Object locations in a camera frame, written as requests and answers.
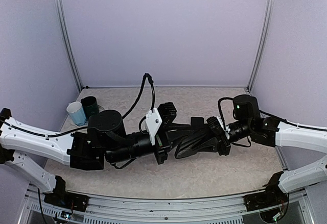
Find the white bracket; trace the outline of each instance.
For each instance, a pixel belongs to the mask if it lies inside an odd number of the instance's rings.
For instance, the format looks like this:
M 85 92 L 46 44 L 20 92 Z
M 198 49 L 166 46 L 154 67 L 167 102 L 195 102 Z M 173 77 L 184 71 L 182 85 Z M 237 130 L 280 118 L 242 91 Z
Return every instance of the white bracket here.
M 223 124 L 223 121 L 221 120 L 221 118 L 218 116 L 216 118 L 217 118 L 221 128 L 224 129 L 224 124 Z M 229 140 L 229 133 L 230 133 L 230 128 L 229 128 L 229 126 L 226 126 L 225 134 L 226 134 L 227 140 Z
M 158 112 L 158 109 L 154 108 L 149 110 L 145 115 L 145 125 L 147 132 L 150 136 L 151 145 L 155 145 L 155 135 L 157 134 L 160 125 L 162 123 L 162 118 Z

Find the table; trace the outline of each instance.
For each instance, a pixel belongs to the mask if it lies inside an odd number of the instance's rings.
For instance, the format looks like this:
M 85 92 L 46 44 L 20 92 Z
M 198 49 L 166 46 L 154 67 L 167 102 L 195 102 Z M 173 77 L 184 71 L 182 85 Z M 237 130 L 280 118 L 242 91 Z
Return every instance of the table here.
M 224 96 L 245 94 L 242 88 L 156 87 L 156 106 L 173 102 L 177 109 L 175 122 L 189 123 L 191 116 L 205 119 L 217 116 L 217 100 Z M 78 97 L 93 95 L 105 109 L 124 114 L 135 101 L 139 88 L 83 89 Z M 138 105 L 124 120 L 127 133 L 138 131 L 138 122 L 151 106 L 150 88 Z M 224 101 L 222 109 L 226 123 L 233 122 L 232 103 Z M 67 118 L 62 131 L 76 126 Z M 239 143 L 246 144 L 246 139 Z M 153 155 L 135 160 L 118 170 L 105 163 L 104 170 L 83 171 L 48 160 L 45 169 L 66 180 L 66 189 L 104 196 L 177 199 L 236 194 L 263 189 L 270 177 L 281 171 L 281 164 L 272 147 L 252 144 L 250 148 L 232 146 L 228 156 L 198 153 L 185 159 L 175 159 L 170 152 L 168 160 L 157 165 Z

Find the dark green cup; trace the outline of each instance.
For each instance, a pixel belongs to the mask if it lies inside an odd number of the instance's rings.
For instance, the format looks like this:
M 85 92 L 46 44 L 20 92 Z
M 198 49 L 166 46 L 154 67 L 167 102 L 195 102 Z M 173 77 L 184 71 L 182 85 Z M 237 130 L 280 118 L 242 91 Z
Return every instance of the dark green cup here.
M 96 115 L 99 113 L 99 107 L 97 99 L 94 96 L 87 96 L 81 99 L 83 110 L 86 116 L 86 119 L 89 119 L 90 116 Z

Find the purple wall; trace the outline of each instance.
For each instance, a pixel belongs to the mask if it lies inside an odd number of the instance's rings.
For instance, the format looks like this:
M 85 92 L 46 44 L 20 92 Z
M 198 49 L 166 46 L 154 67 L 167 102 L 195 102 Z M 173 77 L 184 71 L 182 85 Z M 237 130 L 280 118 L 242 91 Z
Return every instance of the purple wall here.
M 84 85 L 243 86 L 267 0 L 63 0 Z
M 327 0 L 275 0 L 253 94 L 262 110 L 291 121 L 327 126 Z M 290 168 L 322 157 L 284 148 Z M 327 183 L 307 188 L 317 223 L 327 223 Z
M 54 0 L 0 0 L 0 109 L 24 123 L 60 129 L 78 93 Z M 0 166 L 0 223 L 14 223 L 28 181 Z

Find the cup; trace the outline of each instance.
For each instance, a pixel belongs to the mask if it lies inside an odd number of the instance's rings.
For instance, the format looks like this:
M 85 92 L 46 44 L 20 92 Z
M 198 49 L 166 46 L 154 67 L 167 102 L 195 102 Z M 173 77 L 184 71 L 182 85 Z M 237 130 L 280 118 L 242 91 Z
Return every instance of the cup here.
M 84 109 L 86 119 L 89 119 L 92 115 L 96 115 L 99 113 L 98 102 L 94 96 L 87 96 L 81 99 L 81 103 Z
M 70 103 L 66 111 L 77 126 L 82 126 L 86 123 L 86 116 L 80 102 Z

